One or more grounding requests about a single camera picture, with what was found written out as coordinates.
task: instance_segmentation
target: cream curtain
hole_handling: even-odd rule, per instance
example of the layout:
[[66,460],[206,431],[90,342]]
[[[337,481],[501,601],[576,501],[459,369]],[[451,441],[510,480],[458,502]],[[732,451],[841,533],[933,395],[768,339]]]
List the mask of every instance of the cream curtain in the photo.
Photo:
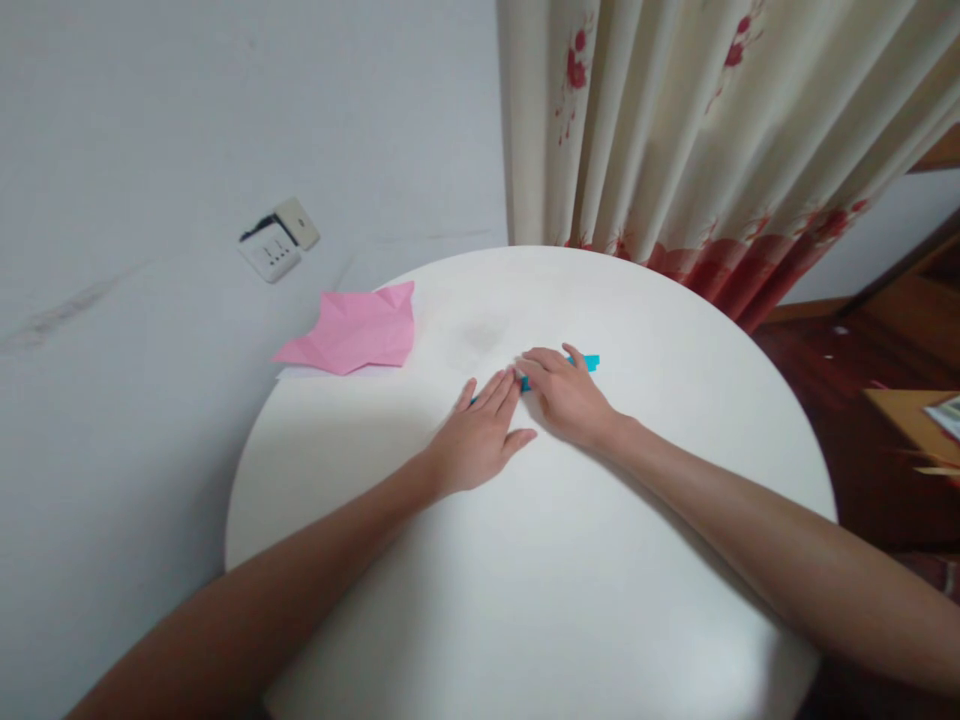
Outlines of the cream curtain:
[[960,119],[956,0],[508,0],[512,239],[752,330]]

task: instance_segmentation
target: electrical outlet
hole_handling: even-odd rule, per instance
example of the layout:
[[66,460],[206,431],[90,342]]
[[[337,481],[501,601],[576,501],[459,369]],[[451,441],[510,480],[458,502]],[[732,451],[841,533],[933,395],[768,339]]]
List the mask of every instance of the electrical outlet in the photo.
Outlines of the electrical outlet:
[[320,232],[310,220],[303,205],[296,198],[290,198],[273,209],[277,219],[283,225],[290,237],[304,250],[309,250],[317,244]]
[[300,262],[293,241],[276,223],[241,241],[240,254],[267,282],[276,282]]

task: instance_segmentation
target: table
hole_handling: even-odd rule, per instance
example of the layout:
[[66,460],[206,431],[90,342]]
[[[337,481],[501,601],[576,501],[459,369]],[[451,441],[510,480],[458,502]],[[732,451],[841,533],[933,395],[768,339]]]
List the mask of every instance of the table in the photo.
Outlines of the table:
[[[464,381],[534,345],[599,354],[613,404],[835,520],[783,378],[713,306],[638,265],[514,247],[415,280],[417,341],[384,377],[277,384],[230,500],[227,567],[423,447]],[[515,427],[537,427],[524,396]],[[818,655],[685,524],[548,432],[430,509],[343,599],[265,702],[294,718],[793,717]]]

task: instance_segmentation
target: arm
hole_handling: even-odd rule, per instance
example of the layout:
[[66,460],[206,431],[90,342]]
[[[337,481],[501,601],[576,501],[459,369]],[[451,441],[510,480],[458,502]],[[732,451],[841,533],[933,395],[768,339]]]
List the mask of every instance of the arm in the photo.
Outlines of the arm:
[[497,475],[536,437],[508,433],[520,397],[497,373],[471,405],[470,380],[422,453],[331,515],[247,560],[174,611],[68,716],[208,718],[256,700],[344,591],[421,511]]
[[616,412],[564,348],[576,367],[544,348],[518,363],[553,428],[653,491],[820,647],[960,697],[960,609],[838,525]]

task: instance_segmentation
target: pink origami paper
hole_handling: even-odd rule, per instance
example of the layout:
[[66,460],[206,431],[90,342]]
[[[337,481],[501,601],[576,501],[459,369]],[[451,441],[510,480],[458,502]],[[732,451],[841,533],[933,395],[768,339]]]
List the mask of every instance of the pink origami paper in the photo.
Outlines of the pink origami paper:
[[273,362],[346,375],[364,365],[400,367],[413,349],[414,283],[372,293],[322,293],[320,319],[284,345]]

